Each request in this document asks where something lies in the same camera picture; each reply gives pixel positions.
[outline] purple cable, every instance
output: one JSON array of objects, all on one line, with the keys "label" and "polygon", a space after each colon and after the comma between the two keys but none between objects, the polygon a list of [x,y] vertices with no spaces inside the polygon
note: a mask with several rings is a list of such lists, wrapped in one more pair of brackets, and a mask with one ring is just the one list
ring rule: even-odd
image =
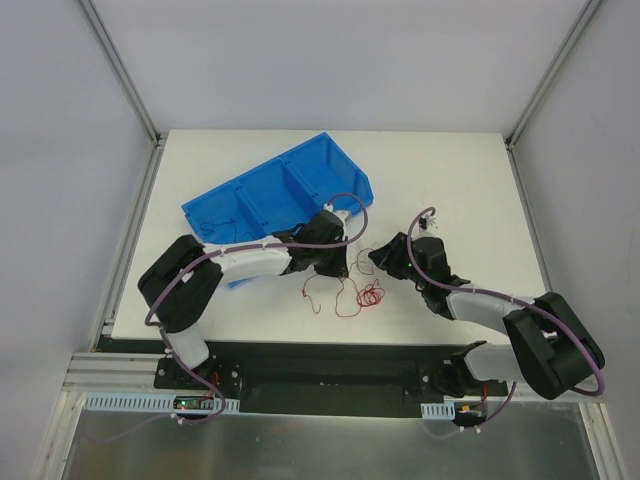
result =
[{"label": "purple cable", "polygon": [[[253,243],[253,244],[250,244],[250,245],[238,245],[238,246],[235,246],[235,247],[229,247],[224,251],[224,253],[225,254],[227,254],[227,253],[236,253],[236,252],[243,252],[243,251],[247,251],[247,250],[256,250],[256,249],[261,249],[261,248],[312,248],[312,249],[321,249],[322,250],[322,249],[346,247],[347,245],[350,245],[350,244],[358,241],[360,239],[360,237],[362,237],[362,235],[364,234],[365,230],[367,229],[367,226],[369,225],[369,215],[367,214],[366,205],[364,203],[362,203],[362,200],[360,200],[357,196],[355,196],[352,193],[348,193],[348,192],[338,193],[338,194],[334,195],[333,197],[331,197],[327,201],[327,204],[331,205],[337,198],[340,198],[340,197],[351,197],[351,198],[353,198],[355,201],[357,201],[360,204],[360,208],[362,210],[362,215],[363,215],[362,228],[360,229],[360,231],[353,238],[350,238],[348,240],[344,240],[342,242],[330,243],[330,244],[326,244],[326,245],[324,245],[324,244],[307,244],[307,243],[281,243],[281,242],[278,242],[278,243],[267,243],[265,245],[263,245],[261,243]],[[204,255],[201,255],[200,257],[198,257],[195,260],[193,260],[184,269],[182,269],[178,273],[178,275],[176,275],[173,278],[173,280],[171,280],[171,282],[169,282],[169,284],[160,293],[160,295],[158,295],[158,298],[156,298],[156,301],[153,302],[153,304],[151,305],[151,308],[149,309],[149,313],[147,313],[147,316],[144,319],[144,323],[145,323],[145,325],[147,325],[149,327],[158,326],[160,328],[160,336],[162,337],[162,340],[163,340],[164,344],[167,346],[167,348],[169,350],[173,350],[173,348],[171,347],[171,342],[169,341],[169,338],[167,337],[167,335],[164,332],[164,330],[162,329],[162,325],[160,324],[160,322],[152,321],[153,316],[155,315],[156,311],[158,310],[158,307],[162,304],[162,302],[165,300],[165,298],[167,298],[167,295],[169,295],[171,290],[173,290],[173,288],[182,280],[182,278],[187,273],[191,272],[194,268],[196,268],[202,262],[204,262],[204,261],[206,261],[206,260],[208,260],[210,258],[217,257],[217,256],[222,255],[222,254],[223,254],[222,250],[216,250],[214,252],[210,252],[210,253],[206,253]],[[209,388],[211,391],[213,391],[222,400],[222,406],[217,412],[212,413],[208,417],[200,419],[200,420],[184,419],[183,422],[186,423],[187,425],[197,425],[197,424],[206,423],[208,421],[211,421],[212,419],[214,419],[214,418],[218,417],[219,415],[221,415],[222,412],[224,411],[224,409],[227,406],[227,400],[224,398],[224,396],[222,395],[220,390],[218,390],[218,388],[216,388],[216,386],[213,383],[208,382],[207,380],[205,380],[204,378],[202,378],[198,374],[194,373],[182,361],[182,359],[176,354],[176,352],[172,352],[172,353],[173,353],[173,358],[175,359],[176,363],[178,365],[180,365],[180,367],[187,374],[189,374],[195,380],[197,380],[198,382],[200,382],[201,384],[203,384],[204,386]]]},{"label": "purple cable", "polygon": [[149,425],[150,423],[155,422],[156,420],[160,420],[161,418],[171,418],[171,414],[170,413],[159,413],[157,415],[154,415],[153,417],[149,417],[146,420],[138,423],[137,425],[134,425],[133,427],[129,428],[128,430],[125,430],[124,432],[120,432],[117,433],[115,435],[112,435],[111,437],[106,437],[106,438],[95,438],[92,437],[91,435],[89,435],[87,433],[87,430],[85,428],[85,420],[82,419],[80,421],[80,434],[82,435],[82,437],[91,440],[92,442],[95,443],[111,443],[114,442],[116,440],[119,440],[123,437],[126,437],[127,435],[130,435],[134,432],[137,432],[138,430],[140,430],[143,427],[146,427],[147,425]]},{"label": "purple cable", "polygon": [[[502,412],[504,412],[506,410],[507,405],[509,405],[511,403],[511,400],[513,399],[513,395],[516,393],[516,386],[517,386],[517,383],[513,382],[513,385],[511,385],[511,390],[509,390],[509,395],[507,395],[507,398],[505,399],[505,401],[502,402],[502,405],[500,405],[498,410],[496,410],[493,415],[491,415],[484,422],[482,422],[482,424],[478,425],[478,428],[479,427],[484,428],[485,425],[488,425],[489,423],[493,422],[497,417],[499,417],[502,414]],[[475,429],[475,427],[467,427],[467,428],[464,428],[462,430],[456,429],[456,430],[453,430],[453,431],[451,431],[449,433],[445,433],[444,435],[437,435],[437,434],[429,431],[429,429],[427,427],[424,427],[424,431],[427,432],[427,435],[429,435],[431,438],[434,438],[436,440],[447,440],[447,439],[449,439],[451,437],[456,436],[458,433],[475,432],[476,429]]]},{"label": "purple cable", "polygon": [[583,390],[583,389],[577,388],[577,387],[572,388],[572,390],[574,392],[580,393],[582,395],[587,395],[587,396],[591,396],[591,397],[597,397],[599,395],[602,395],[604,393],[604,388],[605,388],[605,386],[604,386],[604,377],[602,376],[602,372],[598,368],[598,365],[596,365],[596,362],[593,360],[593,358],[589,354],[588,350],[585,348],[584,345],[582,345],[582,342],[580,341],[580,339],[578,337],[576,337],[576,335],[571,331],[571,329],[567,325],[565,325],[565,323],[562,320],[560,320],[556,316],[550,314],[546,310],[543,310],[542,308],[540,308],[540,307],[538,307],[536,305],[533,305],[533,304],[531,304],[529,302],[525,302],[524,300],[520,300],[519,298],[515,298],[515,297],[509,296],[509,295],[505,295],[504,293],[496,292],[494,290],[487,290],[487,289],[484,289],[484,288],[472,289],[472,288],[465,288],[465,287],[454,287],[454,286],[451,286],[451,285],[440,283],[437,280],[434,280],[434,279],[430,278],[422,270],[422,268],[420,268],[420,266],[418,265],[418,262],[416,262],[416,259],[415,259],[414,255],[413,255],[413,245],[412,245],[411,235],[413,233],[413,230],[414,230],[416,224],[420,221],[420,219],[424,215],[433,216],[435,214],[435,212],[436,212],[436,209],[434,207],[429,207],[429,208],[424,209],[422,212],[420,212],[418,214],[418,216],[416,216],[416,218],[413,219],[413,221],[411,222],[411,225],[409,225],[409,232],[407,233],[407,251],[409,253],[409,258],[411,259],[411,264],[416,269],[416,271],[420,274],[420,276],[422,278],[424,278],[427,282],[429,282],[431,285],[434,285],[434,286],[436,286],[438,288],[444,288],[445,290],[449,290],[449,291],[452,291],[452,292],[467,292],[467,293],[473,293],[473,294],[477,294],[477,295],[489,295],[491,297],[499,298],[500,300],[506,300],[508,302],[515,303],[516,305],[524,307],[524,308],[532,311],[533,313],[536,313],[536,314],[546,318],[551,323],[553,323],[556,327],[558,327],[560,330],[562,330],[562,332],[576,346],[576,348],[578,349],[580,354],[584,357],[585,361],[589,365],[589,368],[591,369],[591,371],[595,375],[596,380],[598,382],[598,388],[596,390],[594,390],[594,391]]}]

